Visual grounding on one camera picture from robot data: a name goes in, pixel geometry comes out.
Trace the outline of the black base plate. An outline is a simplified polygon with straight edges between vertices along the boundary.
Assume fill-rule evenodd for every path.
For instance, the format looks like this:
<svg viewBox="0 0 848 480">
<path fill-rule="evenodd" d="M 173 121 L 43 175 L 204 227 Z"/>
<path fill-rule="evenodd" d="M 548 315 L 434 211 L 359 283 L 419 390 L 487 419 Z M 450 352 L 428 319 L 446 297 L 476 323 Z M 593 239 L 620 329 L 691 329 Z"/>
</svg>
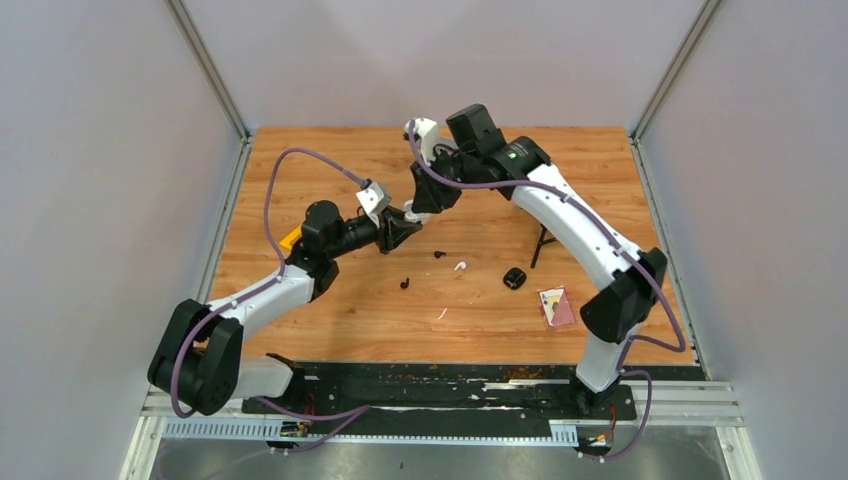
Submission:
<svg viewBox="0 0 848 480">
<path fill-rule="evenodd" d="M 304 362 L 290 407 L 329 415 L 362 405 L 353 434 L 543 436 L 551 420 L 633 421 L 632 389 L 591 404 L 572 364 Z"/>
</svg>

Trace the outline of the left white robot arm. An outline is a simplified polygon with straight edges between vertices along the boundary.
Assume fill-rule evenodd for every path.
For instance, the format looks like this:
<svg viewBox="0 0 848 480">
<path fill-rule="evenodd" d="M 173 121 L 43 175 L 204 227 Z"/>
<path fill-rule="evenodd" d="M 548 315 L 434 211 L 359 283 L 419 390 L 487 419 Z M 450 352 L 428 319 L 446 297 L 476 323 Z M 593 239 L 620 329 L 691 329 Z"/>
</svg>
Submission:
<svg viewBox="0 0 848 480">
<path fill-rule="evenodd" d="M 339 274 L 338 257 L 368 245 L 387 254 L 422 228 L 392 206 L 344 219 L 329 200 L 311 204 L 300 238 L 269 276 L 209 304 L 186 299 L 175 307 L 148 382 L 170 394 L 182 418 L 212 415 L 231 399 L 251 397 L 268 397 L 283 413 L 298 411 L 307 389 L 296 365 L 278 354 L 243 359 L 244 342 L 328 291 Z"/>
</svg>

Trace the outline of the white earbud charging case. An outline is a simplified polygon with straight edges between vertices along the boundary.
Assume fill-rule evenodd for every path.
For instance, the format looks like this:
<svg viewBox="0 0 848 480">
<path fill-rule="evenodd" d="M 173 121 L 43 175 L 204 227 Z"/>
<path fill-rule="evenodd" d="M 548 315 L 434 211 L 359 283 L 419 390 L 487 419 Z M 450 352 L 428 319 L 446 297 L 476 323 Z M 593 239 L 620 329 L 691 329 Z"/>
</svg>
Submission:
<svg viewBox="0 0 848 480">
<path fill-rule="evenodd" d="M 426 224 L 432 215 L 430 213 L 416 213 L 412 209 L 412 204 L 407 202 L 404 204 L 404 219 L 408 222 Z"/>
</svg>

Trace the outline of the playing card box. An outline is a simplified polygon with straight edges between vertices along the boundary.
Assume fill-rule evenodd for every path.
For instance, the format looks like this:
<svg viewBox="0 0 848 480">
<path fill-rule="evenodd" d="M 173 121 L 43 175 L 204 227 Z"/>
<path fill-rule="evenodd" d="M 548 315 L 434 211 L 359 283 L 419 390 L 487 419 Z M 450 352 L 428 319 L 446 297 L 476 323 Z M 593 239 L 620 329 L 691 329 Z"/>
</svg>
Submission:
<svg viewBox="0 0 848 480">
<path fill-rule="evenodd" d="M 543 318 L 549 328 L 557 329 L 577 323 L 577 318 L 562 286 L 540 290 L 537 293 Z"/>
</svg>

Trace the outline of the yellow triangular plastic part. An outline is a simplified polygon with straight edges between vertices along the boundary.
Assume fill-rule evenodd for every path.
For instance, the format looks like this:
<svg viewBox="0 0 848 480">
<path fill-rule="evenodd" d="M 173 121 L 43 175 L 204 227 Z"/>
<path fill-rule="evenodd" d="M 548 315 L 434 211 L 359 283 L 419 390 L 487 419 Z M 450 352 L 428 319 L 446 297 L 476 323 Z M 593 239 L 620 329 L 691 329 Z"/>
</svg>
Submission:
<svg viewBox="0 0 848 480">
<path fill-rule="evenodd" d="M 288 234 L 286 234 L 279 242 L 278 245 L 287 251 L 291 251 L 297 242 L 302 238 L 302 226 L 298 225 L 294 229 L 292 229 Z"/>
</svg>

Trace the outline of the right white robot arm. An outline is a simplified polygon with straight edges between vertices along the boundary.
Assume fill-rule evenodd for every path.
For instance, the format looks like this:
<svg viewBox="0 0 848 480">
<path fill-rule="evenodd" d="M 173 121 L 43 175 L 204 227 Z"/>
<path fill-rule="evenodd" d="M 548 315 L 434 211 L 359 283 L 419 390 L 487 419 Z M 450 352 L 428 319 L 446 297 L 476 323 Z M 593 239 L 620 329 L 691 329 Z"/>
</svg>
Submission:
<svg viewBox="0 0 848 480">
<path fill-rule="evenodd" d="M 413 118 L 404 126 L 415 162 L 415 195 L 405 206 L 411 222 L 426 222 L 455 205 L 465 190 L 496 190 L 537 220 L 587 273 L 597 294 L 580 310 L 589 331 L 576 368 L 571 403 L 584 417 L 596 417 L 611 403 L 628 339 L 647 318 L 662 291 L 667 258 L 659 249 L 641 249 L 576 193 L 533 139 L 511 141 L 482 104 L 447 120 L 445 143 L 438 124 Z"/>
</svg>

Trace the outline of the black earbud charging case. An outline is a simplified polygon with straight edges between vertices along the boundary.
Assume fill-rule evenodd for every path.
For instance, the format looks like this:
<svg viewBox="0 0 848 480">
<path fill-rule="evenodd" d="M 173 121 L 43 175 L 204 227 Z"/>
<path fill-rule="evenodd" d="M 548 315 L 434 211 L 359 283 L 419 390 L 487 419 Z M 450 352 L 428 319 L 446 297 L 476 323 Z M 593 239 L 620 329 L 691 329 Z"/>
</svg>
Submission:
<svg viewBox="0 0 848 480">
<path fill-rule="evenodd" d="M 503 284 L 510 290 L 521 288 L 527 280 L 527 273 L 518 267 L 510 268 L 503 276 Z"/>
</svg>

